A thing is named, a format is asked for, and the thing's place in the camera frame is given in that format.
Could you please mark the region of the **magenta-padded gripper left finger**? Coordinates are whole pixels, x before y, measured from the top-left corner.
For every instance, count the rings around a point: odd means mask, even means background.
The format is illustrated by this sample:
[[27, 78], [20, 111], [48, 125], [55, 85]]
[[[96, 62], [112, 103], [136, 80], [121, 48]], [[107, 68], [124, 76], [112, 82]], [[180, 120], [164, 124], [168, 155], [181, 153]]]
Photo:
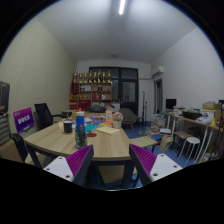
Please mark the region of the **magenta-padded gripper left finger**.
[[89, 145], [67, 157], [58, 156], [44, 170], [82, 186], [93, 155], [93, 146]]

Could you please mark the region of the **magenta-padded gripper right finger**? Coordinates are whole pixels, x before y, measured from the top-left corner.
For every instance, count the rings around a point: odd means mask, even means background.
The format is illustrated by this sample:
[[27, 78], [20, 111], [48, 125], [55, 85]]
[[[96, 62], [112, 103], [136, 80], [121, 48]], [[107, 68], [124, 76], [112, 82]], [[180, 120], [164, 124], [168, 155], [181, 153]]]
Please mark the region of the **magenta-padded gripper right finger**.
[[165, 154], [155, 155], [134, 144], [129, 145], [129, 154], [143, 186], [182, 169], [181, 166]]

